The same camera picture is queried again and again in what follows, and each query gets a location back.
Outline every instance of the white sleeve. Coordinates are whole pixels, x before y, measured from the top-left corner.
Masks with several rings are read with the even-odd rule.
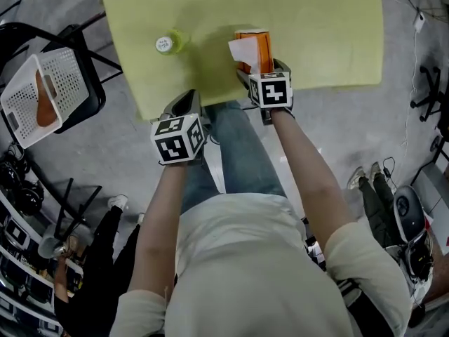
[[[111,337],[144,337],[160,332],[166,302],[150,291],[130,291],[120,296]]]
[[[379,307],[394,335],[403,336],[412,310],[407,282],[370,231],[359,223],[342,226],[330,236],[324,256],[328,274],[335,281],[357,282]]]

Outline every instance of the small bottle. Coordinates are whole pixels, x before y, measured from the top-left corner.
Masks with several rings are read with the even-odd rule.
[[[187,42],[189,42],[189,36],[186,33],[169,30],[167,34],[156,40],[156,50],[163,55],[174,55],[179,53]]]

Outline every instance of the orange object in basket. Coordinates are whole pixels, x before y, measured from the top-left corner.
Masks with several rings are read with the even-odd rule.
[[[257,44],[259,46],[260,73],[266,74],[268,72],[273,72],[272,43],[269,38],[269,32],[260,29],[236,31],[236,39],[244,39],[246,37],[257,38]],[[245,64],[244,62],[239,62],[239,69],[247,74],[250,74],[251,66]]]

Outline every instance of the black pants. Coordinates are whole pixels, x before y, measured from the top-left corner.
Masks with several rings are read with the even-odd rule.
[[[135,245],[140,229],[139,225],[134,229],[114,263],[112,260],[113,244],[121,214],[122,210],[113,206],[101,220],[95,231],[95,238],[89,247],[83,268],[84,286],[87,286],[88,289],[93,287],[103,289],[107,286],[117,296],[126,292],[133,275]]]
[[[363,194],[363,207],[373,236],[383,248],[400,244],[401,237],[394,218],[394,198],[390,187],[381,173],[375,176],[373,185],[375,190],[372,189],[367,178],[363,177],[359,180],[359,189]]]

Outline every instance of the gray floor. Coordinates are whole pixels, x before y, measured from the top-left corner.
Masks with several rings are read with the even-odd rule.
[[[0,1],[2,10],[15,0]],[[24,0],[20,8],[9,13],[6,19],[58,32],[70,23],[82,22],[100,12],[99,1]],[[399,1],[382,0],[385,54],[383,80],[379,86],[295,92],[294,114],[297,121],[319,148],[343,189],[356,167],[362,165],[368,170],[374,161],[390,156],[396,160],[393,174],[396,184],[407,181],[429,159],[429,146],[437,135],[434,127],[438,115],[423,124],[419,120],[421,111],[408,111],[415,64],[415,11],[406,0]],[[413,2],[423,8],[441,7],[439,0]],[[100,49],[101,54],[116,59],[105,20],[88,28],[85,35],[91,49]],[[34,48],[43,44],[45,42],[38,41]],[[442,68],[442,89],[445,89],[448,47],[448,26],[429,18],[416,38],[417,93],[412,98],[423,98],[427,92],[427,82],[419,73],[421,64]],[[8,66],[2,76],[5,81],[24,58],[17,58]],[[98,65],[98,73],[105,77],[113,70]],[[74,203],[83,201],[92,186],[103,186],[101,198],[89,211],[92,226],[96,226],[102,217],[107,197],[126,194],[129,204],[120,228],[121,239],[124,240],[135,225],[137,213],[146,209],[162,168],[157,164],[150,145],[150,124],[136,118],[135,103],[125,79],[115,78],[107,82],[104,88],[107,104],[99,115],[62,135],[45,138],[32,146],[31,151],[46,175],[61,189],[68,178],[75,178],[78,193]],[[293,206],[303,215],[293,178],[273,128],[262,126],[256,110],[249,111],[249,115]],[[223,190],[218,148],[208,144],[206,156],[217,184]],[[361,215],[360,193],[345,193],[354,213]]]

